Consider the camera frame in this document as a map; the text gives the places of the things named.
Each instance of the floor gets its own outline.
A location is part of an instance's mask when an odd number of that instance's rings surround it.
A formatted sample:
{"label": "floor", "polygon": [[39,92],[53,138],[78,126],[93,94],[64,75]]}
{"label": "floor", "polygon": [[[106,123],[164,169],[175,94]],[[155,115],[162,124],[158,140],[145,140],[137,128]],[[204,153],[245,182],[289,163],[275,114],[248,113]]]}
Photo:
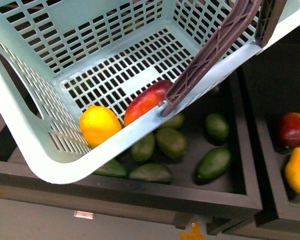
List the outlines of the floor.
{"label": "floor", "polygon": [[[199,224],[205,240],[255,239],[221,233],[206,235],[208,220],[199,216],[192,220]],[[172,225],[100,214],[85,219],[74,217],[74,211],[69,209],[0,199],[0,240],[179,240],[180,233],[191,232],[191,224],[179,230]]]}

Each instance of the green avocado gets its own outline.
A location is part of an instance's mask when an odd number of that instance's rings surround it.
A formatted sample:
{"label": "green avocado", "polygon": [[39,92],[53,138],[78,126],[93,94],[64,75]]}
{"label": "green avocado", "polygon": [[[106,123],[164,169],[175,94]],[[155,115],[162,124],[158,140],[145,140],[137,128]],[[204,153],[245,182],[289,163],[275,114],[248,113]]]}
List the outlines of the green avocado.
{"label": "green avocado", "polygon": [[178,159],[188,152],[186,137],[173,128],[159,129],[155,135],[158,148],[169,158]]}
{"label": "green avocado", "polygon": [[224,147],[209,150],[197,169],[197,176],[203,182],[210,182],[224,174],[231,166],[232,154]]}
{"label": "green avocado", "polygon": [[112,159],[103,166],[99,167],[93,172],[93,174],[116,178],[126,178],[128,176],[128,171],[120,162],[118,162],[116,159]]}
{"label": "green avocado", "polygon": [[171,170],[165,165],[147,163],[130,172],[129,178],[145,182],[170,184],[173,180],[173,175]]}
{"label": "green avocado", "polygon": [[155,146],[156,139],[154,134],[151,132],[132,145],[130,148],[130,153],[135,161],[140,163],[146,162],[153,155]]}
{"label": "green avocado", "polygon": [[205,118],[205,129],[210,137],[218,141],[224,141],[229,136],[229,124],[219,113],[211,113]]}
{"label": "green avocado", "polygon": [[164,124],[160,125],[158,129],[179,129],[182,127],[185,121],[185,115],[182,112],[177,113],[171,117]]}

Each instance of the red apple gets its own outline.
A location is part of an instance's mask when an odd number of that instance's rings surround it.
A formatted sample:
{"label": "red apple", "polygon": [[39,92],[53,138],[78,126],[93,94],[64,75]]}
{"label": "red apple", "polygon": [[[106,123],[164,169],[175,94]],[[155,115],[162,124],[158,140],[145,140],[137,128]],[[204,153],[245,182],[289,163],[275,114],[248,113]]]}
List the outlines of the red apple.
{"label": "red apple", "polygon": [[300,113],[289,112],[282,116],[279,123],[279,140],[287,147],[300,145]]}
{"label": "red apple", "polygon": [[165,95],[172,85],[170,80],[161,80],[138,95],[125,111],[124,125],[128,126],[165,100]]}

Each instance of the brown handle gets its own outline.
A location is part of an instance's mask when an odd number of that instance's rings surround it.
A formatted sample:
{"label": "brown handle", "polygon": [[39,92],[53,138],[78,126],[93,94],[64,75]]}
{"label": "brown handle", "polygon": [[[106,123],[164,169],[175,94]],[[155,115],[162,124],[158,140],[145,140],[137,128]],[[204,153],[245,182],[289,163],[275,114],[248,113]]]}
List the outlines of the brown handle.
{"label": "brown handle", "polygon": [[165,95],[167,107],[162,116],[167,116],[194,86],[206,75],[216,62],[250,25],[262,0],[237,0],[222,24],[205,43],[186,69],[181,73]]}
{"label": "brown handle", "polygon": [[263,0],[254,34],[260,47],[267,45],[286,3],[287,0]]}

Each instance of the yellow lemon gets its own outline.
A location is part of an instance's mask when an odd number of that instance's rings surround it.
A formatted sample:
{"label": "yellow lemon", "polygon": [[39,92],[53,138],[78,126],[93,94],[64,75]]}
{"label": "yellow lemon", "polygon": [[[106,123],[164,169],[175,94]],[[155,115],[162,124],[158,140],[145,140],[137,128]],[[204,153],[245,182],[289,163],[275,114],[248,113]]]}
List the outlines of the yellow lemon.
{"label": "yellow lemon", "polygon": [[122,129],[115,113],[105,106],[89,106],[80,119],[80,129],[91,148],[102,144]]}
{"label": "yellow lemon", "polygon": [[300,147],[293,149],[284,174],[290,187],[300,194]]}

